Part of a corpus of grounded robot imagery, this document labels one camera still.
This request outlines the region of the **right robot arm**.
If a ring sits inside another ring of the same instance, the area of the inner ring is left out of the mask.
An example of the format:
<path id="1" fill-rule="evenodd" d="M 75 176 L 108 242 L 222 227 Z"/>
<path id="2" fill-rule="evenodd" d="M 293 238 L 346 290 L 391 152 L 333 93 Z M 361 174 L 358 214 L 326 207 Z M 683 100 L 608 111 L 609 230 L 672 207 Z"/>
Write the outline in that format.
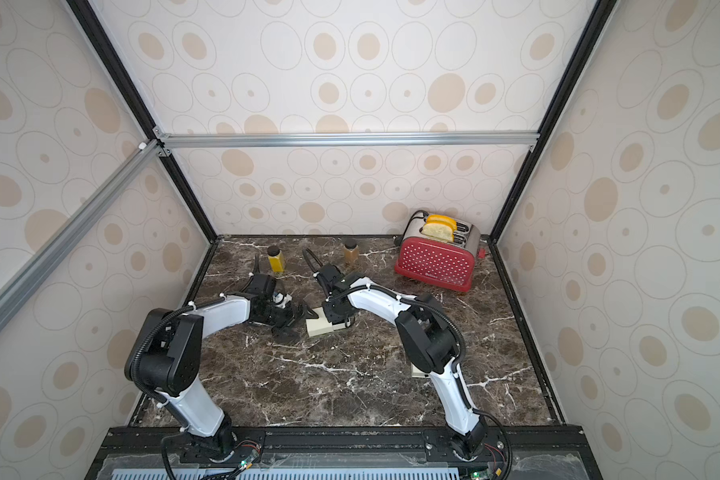
<path id="1" fill-rule="evenodd" d="M 322 263 L 309 248 L 302 254 L 326 295 L 322 309 L 327 321 L 348 324 L 358 312 L 367 311 L 394 325 L 409 361 L 428 375 L 436 390 L 455 454 L 465 461 L 477 457 L 488 426 L 463 379 L 466 341 L 442 304 L 431 295 L 393 291 L 356 272 L 344 274 Z"/>

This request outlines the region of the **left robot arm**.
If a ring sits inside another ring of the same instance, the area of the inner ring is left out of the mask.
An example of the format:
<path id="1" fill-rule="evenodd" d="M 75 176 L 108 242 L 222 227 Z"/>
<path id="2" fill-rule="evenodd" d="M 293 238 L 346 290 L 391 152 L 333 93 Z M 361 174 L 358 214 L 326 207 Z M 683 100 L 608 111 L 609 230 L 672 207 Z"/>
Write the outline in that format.
<path id="1" fill-rule="evenodd" d="M 199 378 L 203 340 L 223 329 L 254 323 L 271 328 L 285 343 L 300 339 L 298 322 L 318 314 L 277 287 L 273 276 L 252 273 L 240 291 L 193 301 L 176 310 L 151 310 L 124 367 L 125 377 L 166 408 L 182 431 L 217 461 L 231 455 L 237 436 L 229 415 L 211 399 Z"/>

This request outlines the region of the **cream drawer jewelry box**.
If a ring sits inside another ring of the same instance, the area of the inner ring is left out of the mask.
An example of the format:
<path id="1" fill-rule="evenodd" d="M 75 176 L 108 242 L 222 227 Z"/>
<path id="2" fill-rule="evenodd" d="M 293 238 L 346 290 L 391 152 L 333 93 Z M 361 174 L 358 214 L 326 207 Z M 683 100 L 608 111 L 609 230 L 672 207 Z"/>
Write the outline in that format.
<path id="1" fill-rule="evenodd" d="M 345 323 L 333 324 L 325 316 L 322 308 L 316 308 L 305 319 L 307 334 L 310 338 L 333 333 L 347 327 Z"/>

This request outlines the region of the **cream square box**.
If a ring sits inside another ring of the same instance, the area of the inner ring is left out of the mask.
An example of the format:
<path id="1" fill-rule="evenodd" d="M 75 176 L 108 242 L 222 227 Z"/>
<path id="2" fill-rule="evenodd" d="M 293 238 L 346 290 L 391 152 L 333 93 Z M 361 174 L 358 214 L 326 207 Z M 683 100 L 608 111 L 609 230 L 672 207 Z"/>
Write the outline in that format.
<path id="1" fill-rule="evenodd" d="M 421 378 L 421 379 L 424 379 L 424 378 L 427 378 L 427 377 L 428 377 L 428 374 L 425 373 L 425 372 L 423 372 L 423 371 L 421 371 L 421 370 L 419 370 L 415 365 L 411 365 L 411 376 L 412 376 L 413 378 Z"/>

